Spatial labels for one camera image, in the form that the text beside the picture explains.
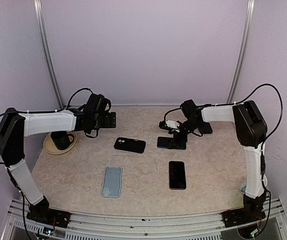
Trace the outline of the dark blue phone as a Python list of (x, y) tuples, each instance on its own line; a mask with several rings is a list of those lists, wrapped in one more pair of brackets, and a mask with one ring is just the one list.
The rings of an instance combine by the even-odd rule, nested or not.
[(169, 140), (171, 139), (172, 137), (163, 137), (163, 136), (159, 136), (157, 138), (157, 147), (158, 148), (161, 148), (161, 149), (168, 149), (168, 143), (169, 143)]

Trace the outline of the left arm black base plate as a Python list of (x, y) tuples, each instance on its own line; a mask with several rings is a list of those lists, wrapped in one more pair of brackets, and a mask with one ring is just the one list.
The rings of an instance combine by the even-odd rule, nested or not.
[(27, 219), (38, 223), (66, 229), (69, 224), (71, 213), (49, 208), (46, 210), (29, 210), (26, 217)]

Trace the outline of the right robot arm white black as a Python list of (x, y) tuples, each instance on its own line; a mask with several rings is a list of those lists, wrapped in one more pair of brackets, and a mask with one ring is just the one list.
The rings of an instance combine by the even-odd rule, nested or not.
[(243, 207), (239, 218), (250, 222), (263, 211), (268, 183), (265, 163), (265, 141), (268, 127), (254, 101), (230, 104), (196, 105), (193, 100), (184, 101), (179, 109), (186, 121), (179, 122), (163, 119), (160, 128), (168, 130), (173, 137), (168, 144), (169, 149), (178, 149), (186, 144), (188, 135), (199, 130), (199, 137), (213, 132), (212, 122), (230, 122), (235, 126), (239, 143), (246, 157), (246, 185), (243, 195)]

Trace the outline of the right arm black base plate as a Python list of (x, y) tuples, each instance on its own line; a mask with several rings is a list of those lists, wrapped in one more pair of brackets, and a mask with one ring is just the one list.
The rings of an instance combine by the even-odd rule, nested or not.
[(227, 210), (221, 215), (226, 228), (252, 223), (266, 217), (263, 210), (246, 213), (242, 208)]

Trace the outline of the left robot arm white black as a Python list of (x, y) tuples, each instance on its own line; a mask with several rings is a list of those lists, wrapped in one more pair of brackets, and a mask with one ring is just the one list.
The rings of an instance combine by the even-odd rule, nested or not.
[(14, 185), (30, 203), (30, 210), (42, 222), (54, 217), (47, 198), (35, 184), (25, 160), (24, 139), (52, 132), (91, 132), (112, 129), (117, 125), (117, 114), (111, 111), (111, 101), (92, 93), (78, 108), (66, 107), (53, 111), (18, 111), (8, 108), (0, 121), (0, 156)]

